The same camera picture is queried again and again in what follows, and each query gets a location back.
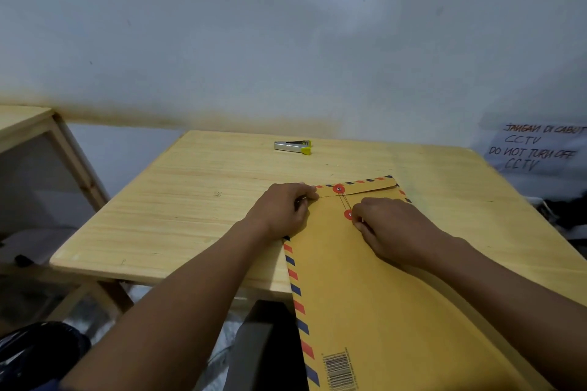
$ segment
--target blue sleeve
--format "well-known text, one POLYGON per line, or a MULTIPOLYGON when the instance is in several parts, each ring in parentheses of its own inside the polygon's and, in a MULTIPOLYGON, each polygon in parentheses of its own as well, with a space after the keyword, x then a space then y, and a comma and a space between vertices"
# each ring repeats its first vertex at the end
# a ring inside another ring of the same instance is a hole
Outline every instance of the blue sleeve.
POLYGON ((59 391, 59 382, 57 380, 51 380, 44 385, 41 385, 32 391, 59 391))

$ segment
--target hand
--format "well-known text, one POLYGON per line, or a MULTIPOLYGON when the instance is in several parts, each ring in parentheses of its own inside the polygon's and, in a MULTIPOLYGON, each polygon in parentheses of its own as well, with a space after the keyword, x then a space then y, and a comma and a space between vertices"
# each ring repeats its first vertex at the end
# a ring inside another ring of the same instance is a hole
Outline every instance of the hand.
POLYGON ((468 244, 456 239, 401 200, 363 198, 351 214, 353 224, 379 257, 430 270, 452 246, 468 244))
POLYGON ((308 199, 318 198, 314 186, 304 183, 274 184, 261 195, 245 220, 262 224, 267 239, 280 239, 302 227, 308 213, 308 199))

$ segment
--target person's left hand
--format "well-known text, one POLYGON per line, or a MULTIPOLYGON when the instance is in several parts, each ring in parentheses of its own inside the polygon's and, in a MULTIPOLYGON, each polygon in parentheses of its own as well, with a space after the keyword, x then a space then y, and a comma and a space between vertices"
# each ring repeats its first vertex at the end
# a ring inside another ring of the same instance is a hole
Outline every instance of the person's left hand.
POLYGON ((308 212, 308 199, 317 200, 316 187, 304 183, 274 184, 261 195, 245 220, 259 223, 267 239, 275 240, 298 231, 308 212), (303 197, 295 207, 297 198, 303 197))

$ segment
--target person's left arm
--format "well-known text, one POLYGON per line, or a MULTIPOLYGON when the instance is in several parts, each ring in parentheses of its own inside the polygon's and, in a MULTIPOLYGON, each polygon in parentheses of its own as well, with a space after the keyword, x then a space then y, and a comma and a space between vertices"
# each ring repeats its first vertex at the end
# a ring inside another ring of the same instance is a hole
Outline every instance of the person's left arm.
POLYGON ((65 376, 76 391, 191 390, 263 248, 299 230, 316 188, 272 185, 245 219, 154 287, 65 376))

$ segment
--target person's right arm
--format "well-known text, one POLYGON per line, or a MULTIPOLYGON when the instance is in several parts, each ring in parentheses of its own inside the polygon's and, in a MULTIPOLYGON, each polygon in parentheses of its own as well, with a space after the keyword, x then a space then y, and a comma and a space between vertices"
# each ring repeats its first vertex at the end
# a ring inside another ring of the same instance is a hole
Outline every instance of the person's right arm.
POLYGON ((449 284, 558 390, 587 389, 585 306, 490 260, 411 204, 365 198, 352 217, 380 258, 449 284))

